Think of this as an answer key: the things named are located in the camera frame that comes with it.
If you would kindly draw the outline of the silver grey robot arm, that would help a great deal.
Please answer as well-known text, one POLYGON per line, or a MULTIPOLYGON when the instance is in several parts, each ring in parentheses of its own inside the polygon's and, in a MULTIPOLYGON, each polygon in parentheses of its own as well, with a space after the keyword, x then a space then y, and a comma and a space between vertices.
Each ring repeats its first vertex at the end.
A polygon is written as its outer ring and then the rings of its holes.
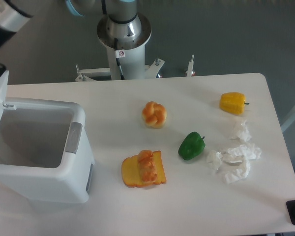
MULTIPOLYGON (((38 11, 44 0, 0 0, 0 47, 13 37, 38 11)), ((126 24, 137 15, 135 0, 66 0, 71 14, 85 16, 100 12, 119 24, 126 24)), ((6 67, 0 63, 0 76, 6 67)))

